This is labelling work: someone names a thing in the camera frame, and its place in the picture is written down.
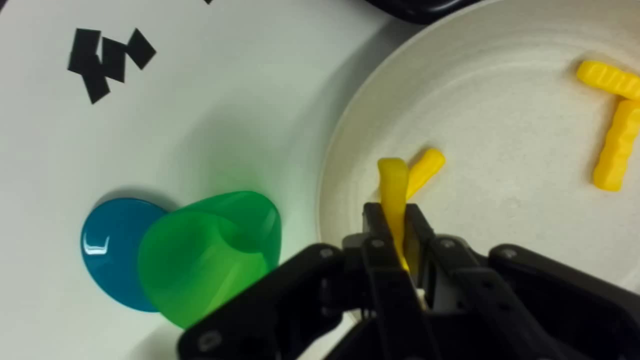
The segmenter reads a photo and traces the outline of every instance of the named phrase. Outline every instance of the green cup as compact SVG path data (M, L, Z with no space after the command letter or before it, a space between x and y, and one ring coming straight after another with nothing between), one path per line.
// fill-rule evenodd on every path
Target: green cup
M257 192L189 203L142 237L140 284L160 314L187 327L278 265L279 227L278 207Z

